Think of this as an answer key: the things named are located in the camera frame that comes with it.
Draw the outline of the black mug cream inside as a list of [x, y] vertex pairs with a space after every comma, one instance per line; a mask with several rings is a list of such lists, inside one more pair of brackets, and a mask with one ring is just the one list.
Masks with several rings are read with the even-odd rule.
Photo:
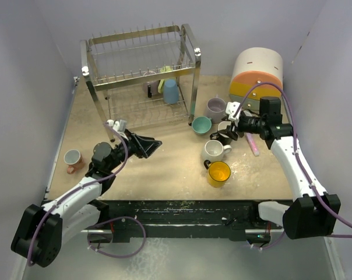
[[217, 140], [223, 145], [229, 145], [232, 142], [232, 139], [226, 134], [226, 129], [230, 124], [230, 121], [220, 122], [217, 126], [217, 131], [210, 134], [210, 140]]

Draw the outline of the yellow mug black handle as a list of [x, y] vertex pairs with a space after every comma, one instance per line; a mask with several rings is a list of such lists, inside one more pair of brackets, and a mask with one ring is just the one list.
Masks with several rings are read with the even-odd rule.
[[207, 170], [207, 182], [214, 188], [222, 187], [231, 176], [231, 169], [225, 162], [205, 160], [203, 165]]

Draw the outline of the lilac mug black handle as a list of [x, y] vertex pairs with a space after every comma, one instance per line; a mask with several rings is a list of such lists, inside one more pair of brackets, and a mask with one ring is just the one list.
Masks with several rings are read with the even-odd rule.
[[142, 84], [142, 90], [144, 91], [144, 93], [148, 98], [152, 98], [155, 95], [159, 94], [159, 91], [158, 91], [159, 83], [160, 83], [159, 80], [153, 80]]

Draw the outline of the blue cup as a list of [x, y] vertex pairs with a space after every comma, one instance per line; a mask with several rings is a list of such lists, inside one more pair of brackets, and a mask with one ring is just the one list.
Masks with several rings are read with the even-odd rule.
[[163, 98], [168, 104], [175, 104], [179, 101], [179, 92], [176, 80], [165, 80], [163, 87]]

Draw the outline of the light green mug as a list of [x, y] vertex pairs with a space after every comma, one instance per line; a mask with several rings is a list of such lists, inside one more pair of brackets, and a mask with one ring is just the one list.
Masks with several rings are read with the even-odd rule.
[[[170, 72], [171, 70], [172, 70], [172, 68], [171, 68], [170, 66], [164, 65], [164, 66], [161, 68], [160, 72], [161, 72], [161, 73], [165, 73], [165, 72]], [[162, 94], [162, 93], [163, 93], [164, 82], [165, 82], [165, 79], [160, 79], [160, 80], [159, 80], [159, 84], [158, 84], [158, 88], [157, 88], [159, 94]]]

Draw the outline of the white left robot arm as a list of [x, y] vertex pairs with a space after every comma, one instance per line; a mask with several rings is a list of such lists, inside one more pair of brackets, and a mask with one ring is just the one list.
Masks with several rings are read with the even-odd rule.
[[85, 228], [109, 223], [107, 206], [96, 199], [113, 184], [129, 157], [149, 158], [162, 144], [151, 137], [117, 132], [120, 144], [98, 143], [85, 176], [69, 191], [44, 205], [31, 204], [21, 217], [10, 249], [28, 266], [47, 267], [62, 245]]

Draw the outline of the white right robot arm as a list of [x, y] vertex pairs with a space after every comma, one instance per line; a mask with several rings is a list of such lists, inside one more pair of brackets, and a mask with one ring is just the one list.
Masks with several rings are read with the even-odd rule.
[[331, 235], [336, 218], [327, 210], [338, 212], [341, 202], [336, 194], [328, 194], [305, 162], [293, 126], [283, 122], [278, 97], [263, 97], [259, 116], [248, 116], [239, 102], [229, 102], [225, 119], [230, 121], [225, 134], [237, 140], [244, 134], [258, 134], [280, 163], [291, 188], [291, 205], [265, 201], [249, 213], [249, 223], [262, 228], [268, 222], [281, 226], [290, 239]]

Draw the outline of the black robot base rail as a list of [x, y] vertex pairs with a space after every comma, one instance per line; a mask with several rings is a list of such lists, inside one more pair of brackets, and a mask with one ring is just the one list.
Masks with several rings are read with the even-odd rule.
[[111, 233], [115, 243], [131, 238], [228, 239], [267, 243], [281, 227], [259, 217], [255, 200], [103, 200], [92, 233]]

